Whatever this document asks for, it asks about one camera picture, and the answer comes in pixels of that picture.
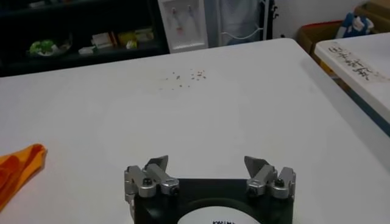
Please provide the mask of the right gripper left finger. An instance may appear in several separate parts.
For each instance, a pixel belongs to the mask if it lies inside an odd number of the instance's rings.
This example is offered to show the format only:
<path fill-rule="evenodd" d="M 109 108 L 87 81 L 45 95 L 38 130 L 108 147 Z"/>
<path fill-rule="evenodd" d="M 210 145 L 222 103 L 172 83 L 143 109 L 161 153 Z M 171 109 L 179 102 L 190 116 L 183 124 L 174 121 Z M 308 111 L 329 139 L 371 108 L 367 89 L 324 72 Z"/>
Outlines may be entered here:
<path fill-rule="evenodd" d="M 161 193 L 168 196 L 179 194 L 179 180 L 166 173 L 168 155 L 150 159 L 141 169 L 139 166 L 128 166 L 124 171 L 125 201 L 137 195 L 141 198 L 152 198 Z"/>

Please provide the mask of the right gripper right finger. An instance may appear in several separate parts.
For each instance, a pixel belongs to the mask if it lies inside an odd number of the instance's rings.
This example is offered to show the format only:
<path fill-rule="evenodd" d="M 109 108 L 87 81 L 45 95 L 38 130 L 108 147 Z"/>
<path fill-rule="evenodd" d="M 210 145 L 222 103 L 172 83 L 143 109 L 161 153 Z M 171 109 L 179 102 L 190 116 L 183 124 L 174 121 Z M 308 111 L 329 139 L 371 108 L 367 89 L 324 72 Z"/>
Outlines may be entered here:
<path fill-rule="evenodd" d="M 250 178 L 246 181 L 246 193 L 249 197 L 270 194 L 279 200 L 295 199 L 296 173 L 290 167 L 280 172 L 265 159 L 244 157 L 244 163 Z"/>

